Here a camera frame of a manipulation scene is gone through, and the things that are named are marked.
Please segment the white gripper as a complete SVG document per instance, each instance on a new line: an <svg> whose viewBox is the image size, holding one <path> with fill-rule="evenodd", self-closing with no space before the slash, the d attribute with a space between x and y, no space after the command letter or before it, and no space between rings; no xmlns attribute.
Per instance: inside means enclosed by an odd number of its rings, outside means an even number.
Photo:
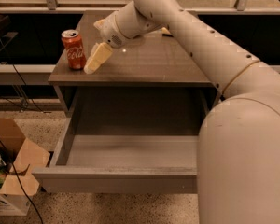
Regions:
<svg viewBox="0 0 280 224"><path fill-rule="evenodd" d="M86 74L93 74L106 62L113 53L112 48L120 48L128 41L117 26L116 12L113 12L104 19L96 21L93 26L99 30L104 42L96 43L93 46L91 55L84 66L84 72Z"/></svg>

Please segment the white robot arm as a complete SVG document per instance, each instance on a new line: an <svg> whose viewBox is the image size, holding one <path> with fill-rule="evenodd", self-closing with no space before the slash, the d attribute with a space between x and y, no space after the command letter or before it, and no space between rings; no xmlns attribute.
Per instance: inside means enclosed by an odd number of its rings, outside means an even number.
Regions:
<svg viewBox="0 0 280 224"><path fill-rule="evenodd" d="M199 133L200 224L280 224L280 74L176 0L132 0L94 25L103 41L85 72L165 27L224 96Z"/></svg>

